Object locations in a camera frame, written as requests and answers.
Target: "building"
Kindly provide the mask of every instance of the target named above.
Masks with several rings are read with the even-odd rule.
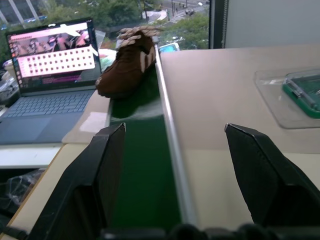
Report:
[[[0,0],[0,20],[4,25],[38,20],[43,3],[43,0]]]

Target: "clear plastic packaging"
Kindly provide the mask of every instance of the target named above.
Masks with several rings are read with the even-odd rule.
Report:
[[[320,119],[308,116],[290,95],[284,84],[293,78],[320,73],[320,66],[257,71],[255,84],[277,123],[285,129],[320,128]]]
[[[19,86],[15,79],[12,61],[6,61],[3,66],[7,71],[0,79],[0,105],[9,105],[14,96],[19,94]]]
[[[290,73],[282,89],[305,114],[320,119],[320,70]]]
[[[15,176],[0,184],[0,208],[8,210],[14,206],[19,207],[33,186],[39,180],[45,168],[31,171],[21,176]]]

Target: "shoe sole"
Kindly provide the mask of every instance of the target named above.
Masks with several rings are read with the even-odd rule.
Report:
[[[152,62],[151,65],[145,70],[145,72],[142,74],[141,78],[142,80],[139,82],[139,84],[131,91],[128,92],[119,92],[119,93],[103,93],[98,90],[98,94],[102,97],[110,98],[110,99],[126,99],[130,97],[132,94],[136,92],[136,90],[140,87],[140,85],[143,83],[143,81],[146,79],[146,76],[149,74],[150,69],[152,69],[156,65],[156,61]]]

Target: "laptop keyboard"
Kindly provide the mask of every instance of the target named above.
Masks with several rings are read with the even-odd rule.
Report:
[[[83,112],[92,92],[20,98],[4,118]]]

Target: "green circuit board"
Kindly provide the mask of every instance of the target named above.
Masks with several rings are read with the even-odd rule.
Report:
[[[282,89],[309,117],[320,119],[320,75],[286,79]]]

